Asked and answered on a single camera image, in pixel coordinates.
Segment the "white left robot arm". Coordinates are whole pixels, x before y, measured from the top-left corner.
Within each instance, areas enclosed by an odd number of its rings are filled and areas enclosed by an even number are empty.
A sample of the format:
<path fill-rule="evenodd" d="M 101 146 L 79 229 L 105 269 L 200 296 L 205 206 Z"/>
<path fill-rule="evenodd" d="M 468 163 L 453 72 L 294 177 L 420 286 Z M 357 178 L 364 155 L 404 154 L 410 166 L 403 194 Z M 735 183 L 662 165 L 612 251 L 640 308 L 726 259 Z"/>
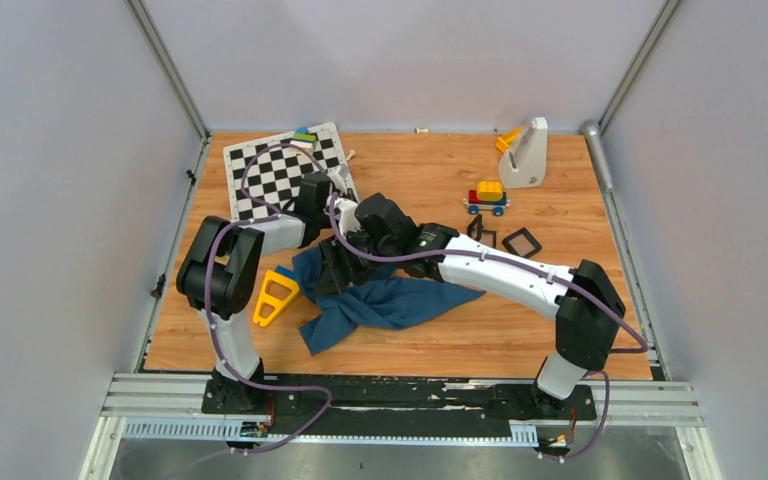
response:
<path fill-rule="evenodd" d="M 207 326 L 215 366 L 206 401 L 234 413 L 253 413 L 277 386 L 263 383 L 263 361 L 253 345 L 246 307 L 261 257 L 310 245 L 326 227 L 328 196 L 337 191 L 322 173 L 303 177 L 291 212 L 232 222 L 206 217 L 178 271 L 176 287 Z"/>

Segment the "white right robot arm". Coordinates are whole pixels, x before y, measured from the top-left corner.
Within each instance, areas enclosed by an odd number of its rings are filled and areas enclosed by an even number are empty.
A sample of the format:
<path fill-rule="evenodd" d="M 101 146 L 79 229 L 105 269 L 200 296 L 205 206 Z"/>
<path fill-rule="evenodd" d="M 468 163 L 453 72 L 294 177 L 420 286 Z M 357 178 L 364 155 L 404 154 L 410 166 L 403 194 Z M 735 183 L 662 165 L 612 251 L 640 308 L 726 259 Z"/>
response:
<path fill-rule="evenodd" d="M 357 203 L 336 193 L 322 208 L 347 257 L 339 286 L 378 267 L 414 278 L 470 287 L 519 303 L 550 320 L 554 351 L 541 365 L 531 403 L 556 417 L 571 403 L 577 383 L 604 369 L 615 353 L 626 308 L 604 268 L 589 260 L 563 266 L 539 263 L 491 248 L 457 230 L 417 225 L 391 200 L 376 194 Z"/>

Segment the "blue garment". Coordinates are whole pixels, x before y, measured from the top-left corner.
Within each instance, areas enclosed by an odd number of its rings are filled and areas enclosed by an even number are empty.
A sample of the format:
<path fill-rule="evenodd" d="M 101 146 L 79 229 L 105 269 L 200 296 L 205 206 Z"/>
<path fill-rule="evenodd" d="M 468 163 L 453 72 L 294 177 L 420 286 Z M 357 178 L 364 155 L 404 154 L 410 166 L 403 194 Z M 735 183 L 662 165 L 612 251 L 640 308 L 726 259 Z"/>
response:
<path fill-rule="evenodd" d="M 312 355 L 331 349 L 358 327 L 400 331 L 433 320 L 485 293 L 450 283 L 399 277 L 396 268 L 380 268 L 372 279 L 338 295 L 314 292 L 323 266 L 316 249 L 305 250 L 292 259 L 301 293 L 320 314 L 299 328 Z"/>

